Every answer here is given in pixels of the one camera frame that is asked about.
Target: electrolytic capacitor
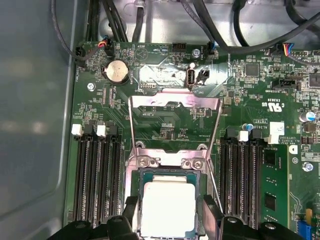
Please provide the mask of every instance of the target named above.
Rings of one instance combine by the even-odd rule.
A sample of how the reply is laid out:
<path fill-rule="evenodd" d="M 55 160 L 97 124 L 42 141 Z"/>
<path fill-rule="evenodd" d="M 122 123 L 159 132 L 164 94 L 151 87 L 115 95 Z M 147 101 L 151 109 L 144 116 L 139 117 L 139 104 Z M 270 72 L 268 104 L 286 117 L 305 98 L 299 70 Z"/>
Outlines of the electrolytic capacitor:
<path fill-rule="evenodd" d="M 250 132 L 254 129 L 254 126 L 251 123 L 245 123 L 242 125 L 242 130 Z"/>
<path fill-rule="evenodd" d="M 306 111 L 300 114 L 299 119 L 301 122 L 312 122 L 316 119 L 316 114 L 313 111 Z"/>

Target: chip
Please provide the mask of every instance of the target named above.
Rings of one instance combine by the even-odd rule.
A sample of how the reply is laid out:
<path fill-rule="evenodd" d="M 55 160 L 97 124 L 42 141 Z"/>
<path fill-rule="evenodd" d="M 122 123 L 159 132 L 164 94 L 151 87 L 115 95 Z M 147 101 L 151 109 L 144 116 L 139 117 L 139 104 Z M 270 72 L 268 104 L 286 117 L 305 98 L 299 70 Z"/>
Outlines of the chip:
<path fill-rule="evenodd" d="M 231 107 L 224 107 L 222 108 L 222 113 L 223 114 L 231 114 Z"/>
<path fill-rule="evenodd" d="M 308 137 L 307 136 L 301 137 L 301 144 L 308 144 Z"/>
<path fill-rule="evenodd" d="M 309 74 L 310 88 L 320 88 L 320 73 Z"/>
<path fill-rule="evenodd" d="M 225 96 L 223 98 L 224 105 L 231 105 L 232 104 L 232 98 L 230 96 Z"/>
<path fill-rule="evenodd" d="M 259 64 L 250 63 L 245 65 L 245 75 L 258 77 L 259 76 Z"/>
<path fill-rule="evenodd" d="M 306 133 L 314 133 L 317 131 L 317 124 L 313 122 L 305 122 L 303 124 L 303 131 Z"/>
<path fill-rule="evenodd" d="M 268 193 L 264 194 L 264 206 L 273 211 L 276 210 L 276 197 Z"/>
<path fill-rule="evenodd" d="M 266 150 L 264 152 L 264 162 L 266 164 L 275 166 L 276 165 L 276 153 L 274 151 Z"/>
<path fill-rule="evenodd" d="M 308 144 L 314 144 L 315 140 L 312 136 L 308 136 Z"/>

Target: ram slot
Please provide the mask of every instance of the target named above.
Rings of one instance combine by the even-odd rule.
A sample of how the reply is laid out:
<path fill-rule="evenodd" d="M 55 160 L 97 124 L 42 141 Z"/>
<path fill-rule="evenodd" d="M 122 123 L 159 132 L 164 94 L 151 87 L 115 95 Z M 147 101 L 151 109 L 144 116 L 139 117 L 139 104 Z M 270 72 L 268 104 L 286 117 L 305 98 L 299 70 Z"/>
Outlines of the ram slot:
<path fill-rule="evenodd" d="M 120 155 L 121 144 L 116 138 L 111 139 L 110 142 L 110 154 L 109 154 L 109 216 L 118 215 L 119 206 L 119 180 L 120 180 Z"/>
<path fill-rule="evenodd" d="M 250 143 L 250 154 L 249 154 L 249 175 L 248 183 L 250 185 L 248 192 L 248 209 L 249 209 L 249 220 L 248 225 L 254 229 L 258 228 L 260 218 L 260 194 L 259 194 L 259 171 L 260 161 L 262 159 L 262 147 L 258 146 L 256 142 Z"/>
<path fill-rule="evenodd" d="M 248 172 L 249 172 L 249 160 L 248 160 L 248 146 L 242 144 L 239 146 L 240 149 L 240 158 L 242 165 L 242 173 L 241 173 L 241 208 L 242 208 L 242 219 L 247 224 L 248 223 L 248 192 L 249 192 L 249 183 L 248 183 Z"/>
<path fill-rule="evenodd" d="M 85 153 L 85 180 L 84 180 L 84 189 L 83 189 L 83 199 L 82 199 L 82 220 L 89 221 L 90 216 L 93 212 L 93 198 L 92 195 L 92 182 L 95 182 L 95 178 L 92 175 L 93 173 L 93 162 L 96 160 L 95 155 L 97 153 L 97 142 L 92 139 L 88 140 L 86 143 L 86 153 Z"/>
<path fill-rule="evenodd" d="M 240 216 L 242 213 L 242 192 L 243 192 L 243 179 L 242 179 L 242 158 L 240 156 L 240 146 L 236 146 L 236 158 L 235 158 L 235 168 L 234 168 L 234 176 L 235 176 L 235 189 L 236 193 L 234 196 L 235 201 L 235 214 Z"/>
<path fill-rule="evenodd" d="M 78 139 L 74 185 L 73 220 L 82 220 L 83 189 L 85 180 L 86 141 Z"/>
<path fill-rule="evenodd" d="M 108 185 L 108 154 L 109 154 L 109 143 L 105 141 L 99 142 L 98 146 L 98 185 L 97 185 L 97 223 L 99 225 L 103 222 L 107 216 L 106 205 L 107 205 L 107 185 Z"/>
<path fill-rule="evenodd" d="M 227 202 L 227 188 L 225 186 L 226 184 L 226 175 L 227 175 L 227 169 L 226 169 L 226 151 L 227 146 L 225 144 L 222 144 L 220 147 L 220 176 L 219 176 L 219 190 L 220 190 L 220 201 L 222 204 L 222 208 L 225 211 L 226 210 L 226 202 Z"/>
<path fill-rule="evenodd" d="M 230 158 L 230 182 L 231 182 L 231 196 L 230 196 L 230 202 L 231 202 L 231 215 L 237 215 L 239 214 L 237 212 L 237 199 L 241 192 L 241 189 L 238 186 L 238 176 L 237 176 L 237 166 L 238 162 L 240 161 L 239 159 L 239 153 L 238 153 L 238 146 L 233 145 L 232 146 L 232 158 Z"/>
<path fill-rule="evenodd" d="M 227 203 L 227 208 L 226 208 L 226 213 L 231 214 L 232 213 L 232 192 L 233 192 L 233 185 L 232 185 L 232 166 L 233 166 L 233 157 L 234 157 L 234 146 L 232 142 L 230 142 L 227 146 L 227 155 L 226 155 L 226 183 L 225 187 L 227 189 L 227 198 L 226 198 L 226 203 Z"/>
<path fill-rule="evenodd" d="M 95 140 L 92 147 L 91 157 L 91 173 L 90 173 L 90 198 L 88 199 L 89 214 L 87 220 L 90 223 L 95 223 L 95 211 L 96 211 L 96 192 L 97 192 L 97 164 L 98 164 L 98 145 L 99 143 Z"/>

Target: label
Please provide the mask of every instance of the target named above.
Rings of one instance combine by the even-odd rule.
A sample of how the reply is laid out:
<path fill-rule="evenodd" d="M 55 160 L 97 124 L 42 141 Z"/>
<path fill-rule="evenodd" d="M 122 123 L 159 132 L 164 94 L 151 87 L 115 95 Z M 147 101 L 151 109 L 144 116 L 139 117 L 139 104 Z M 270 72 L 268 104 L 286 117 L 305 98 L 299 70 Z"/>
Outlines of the label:
<path fill-rule="evenodd" d="M 279 135 L 283 136 L 285 135 L 285 123 L 282 121 L 271 121 L 270 126 L 270 135 Z"/>

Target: integrated circuit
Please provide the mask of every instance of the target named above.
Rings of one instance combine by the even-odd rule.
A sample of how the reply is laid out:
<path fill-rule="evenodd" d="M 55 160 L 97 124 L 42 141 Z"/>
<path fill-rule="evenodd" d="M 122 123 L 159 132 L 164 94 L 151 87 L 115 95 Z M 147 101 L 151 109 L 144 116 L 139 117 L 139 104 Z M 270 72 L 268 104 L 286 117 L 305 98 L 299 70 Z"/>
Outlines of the integrated circuit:
<path fill-rule="evenodd" d="M 249 63 L 245 65 L 245 75 L 251 77 L 259 76 L 259 64 L 257 63 Z"/>
<path fill-rule="evenodd" d="M 264 194 L 264 206 L 267 207 L 268 209 L 271 209 L 273 211 L 276 210 L 276 197 L 271 195 L 271 194 L 268 194 L 268 193 L 265 193 Z"/>
<path fill-rule="evenodd" d="M 320 73 L 309 74 L 310 88 L 320 88 Z"/>
<path fill-rule="evenodd" d="M 276 153 L 274 151 L 266 150 L 264 152 L 264 162 L 266 164 L 275 166 L 276 165 Z"/>

